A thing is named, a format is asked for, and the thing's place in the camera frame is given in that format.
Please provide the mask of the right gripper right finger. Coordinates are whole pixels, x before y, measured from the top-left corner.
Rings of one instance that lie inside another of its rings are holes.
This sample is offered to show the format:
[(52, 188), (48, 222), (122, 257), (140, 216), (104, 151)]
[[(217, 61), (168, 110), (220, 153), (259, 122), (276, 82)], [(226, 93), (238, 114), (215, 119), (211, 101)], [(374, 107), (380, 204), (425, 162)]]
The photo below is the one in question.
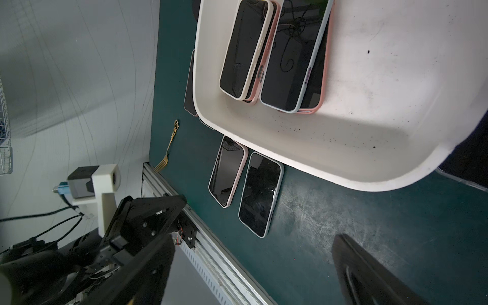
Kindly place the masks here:
[(334, 238), (332, 256), (346, 304), (427, 304), (347, 234)]

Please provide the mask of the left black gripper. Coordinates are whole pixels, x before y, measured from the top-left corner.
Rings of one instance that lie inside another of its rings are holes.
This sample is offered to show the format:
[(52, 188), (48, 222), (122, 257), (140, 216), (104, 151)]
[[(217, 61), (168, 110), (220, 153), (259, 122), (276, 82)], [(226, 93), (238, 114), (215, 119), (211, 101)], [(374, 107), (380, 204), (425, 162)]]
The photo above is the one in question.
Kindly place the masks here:
[(60, 247), (31, 238), (1, 253), (2, 304), (81, 302), (159, 235), (193, 237), (185, 197), (124, 198), (109, 225)]

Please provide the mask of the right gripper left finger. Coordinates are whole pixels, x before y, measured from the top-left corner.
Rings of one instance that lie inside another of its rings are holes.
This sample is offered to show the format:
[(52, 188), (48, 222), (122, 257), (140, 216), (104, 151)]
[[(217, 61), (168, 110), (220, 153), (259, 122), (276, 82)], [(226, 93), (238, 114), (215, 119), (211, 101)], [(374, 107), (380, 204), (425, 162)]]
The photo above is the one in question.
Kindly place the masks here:
[(174, 260), (170, 235), (159, 235), (82, 304), (161, 304)]

